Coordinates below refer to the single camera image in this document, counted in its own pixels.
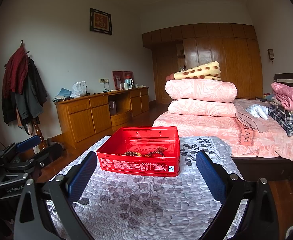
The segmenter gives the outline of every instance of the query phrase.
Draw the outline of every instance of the red box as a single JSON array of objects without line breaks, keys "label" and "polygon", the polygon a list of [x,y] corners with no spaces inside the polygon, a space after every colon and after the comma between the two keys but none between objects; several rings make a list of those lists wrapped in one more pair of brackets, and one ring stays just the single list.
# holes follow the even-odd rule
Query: red box
[{"label": "red box", "polygon": [[[158,147],[165,149],[164,157],[122,155],[126,151],[145,155]],[[180,171],[180,139],[176,126],[122,127],[96,153],[104,171],[161,177],[175,177]]]}]

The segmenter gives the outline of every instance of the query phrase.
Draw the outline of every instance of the wooden wardrobe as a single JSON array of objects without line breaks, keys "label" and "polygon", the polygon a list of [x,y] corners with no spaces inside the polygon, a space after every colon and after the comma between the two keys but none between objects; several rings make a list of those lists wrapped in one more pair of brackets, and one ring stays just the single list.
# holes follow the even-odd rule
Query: wooden wardrobe
[{"label": "wooden wardrobe", "polygon": [[165,77],[211,61],[218,61],[222,81],[232,82],[237,98],[262,96],[262,65],[254,27],[229,23],[175,26],[142,34],[152,50],[157,103],[170,103]]}]

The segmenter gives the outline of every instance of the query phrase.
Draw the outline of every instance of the wall socket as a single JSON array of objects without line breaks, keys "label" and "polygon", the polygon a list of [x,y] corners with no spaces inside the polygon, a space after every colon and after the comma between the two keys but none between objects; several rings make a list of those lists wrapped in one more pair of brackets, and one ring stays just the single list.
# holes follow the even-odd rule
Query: wall socket
[{"label": "wall socket", "polygon": [[108,83],[110,80],[108,78],[100,78],[100,83]]}]

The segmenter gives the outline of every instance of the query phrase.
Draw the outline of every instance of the framed calligraphy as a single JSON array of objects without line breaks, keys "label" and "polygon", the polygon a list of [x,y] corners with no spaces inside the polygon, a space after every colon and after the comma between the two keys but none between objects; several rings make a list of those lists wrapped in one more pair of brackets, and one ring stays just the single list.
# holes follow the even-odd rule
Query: framed calligraphy
[{"label": "framed calligraphy", "polygon": [[112,35],[111,14],[90,8],[90,31]]}]

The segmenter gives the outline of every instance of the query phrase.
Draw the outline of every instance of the plaid blanket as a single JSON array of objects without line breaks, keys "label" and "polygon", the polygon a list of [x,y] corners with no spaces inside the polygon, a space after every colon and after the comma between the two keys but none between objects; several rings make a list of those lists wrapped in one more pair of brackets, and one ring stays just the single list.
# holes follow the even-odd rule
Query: plaid blanket
[{"label": "plaid blanket", "polygon": [[275,109],[275,111],[278,112],[278,115],[282,117],[285,122],[293,123],[293,114],[291,114],[290,111],[285,110],[282,106],[272,105],[270,107]]},{"label": "plaid blanket", "polygon": [[278,109],[276,109],[274,106],[269,106],[268,115],[279,123],[279,125],[286,131],[289,137],[293,135],[293,122],[285,122],[282,117],[282,113]]}]

